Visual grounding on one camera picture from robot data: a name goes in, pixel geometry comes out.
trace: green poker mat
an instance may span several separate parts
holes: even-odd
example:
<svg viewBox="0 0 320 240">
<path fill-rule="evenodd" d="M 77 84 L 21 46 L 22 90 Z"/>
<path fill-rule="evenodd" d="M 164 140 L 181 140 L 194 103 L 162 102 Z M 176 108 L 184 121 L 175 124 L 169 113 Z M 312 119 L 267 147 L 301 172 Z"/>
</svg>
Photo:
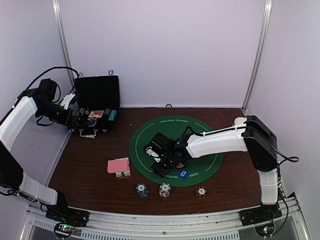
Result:
<svg viewBox="0 0 320 240">
<path fill-rule="evenodd" d="M 182 179 L 178 176 L 180 169 L 173 169 L 164 178 L 151 173 L 151 165 L 154 158 L 144 152 L 147 145 L 157 132 L 160 132 L 171 139 L 176 139 L 184 132 L 186 126 L 191 126 L 196 132 L 212 131 L 212 128 L 204 122 L 188 116 L 162 116 L 150 120 L 139 127 L 133 134 L 129 153 L 130 159 L 135 168 L 147 179 L 157 183 L 168 183 L 172 187 L 188 187 L 200 184 L 212 177 L 220 168 L 224 155 L 211 154 L 191 160 L 185 170 L 189 171 L 189 177 Z"/>
</svg>

